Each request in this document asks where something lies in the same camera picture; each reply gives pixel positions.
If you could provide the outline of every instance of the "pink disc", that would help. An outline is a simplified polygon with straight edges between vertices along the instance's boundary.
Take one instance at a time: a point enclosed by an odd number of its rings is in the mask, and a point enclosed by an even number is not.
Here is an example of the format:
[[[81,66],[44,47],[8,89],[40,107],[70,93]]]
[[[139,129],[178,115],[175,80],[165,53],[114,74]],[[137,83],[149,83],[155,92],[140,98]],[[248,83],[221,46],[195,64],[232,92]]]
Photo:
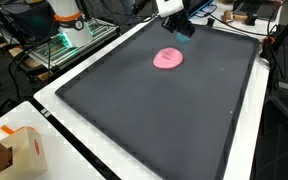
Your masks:
[[[165,48],[160,50],[154,60],[153,64],[160,69],[171,69],[183,61],[182,53],[175,48]]]

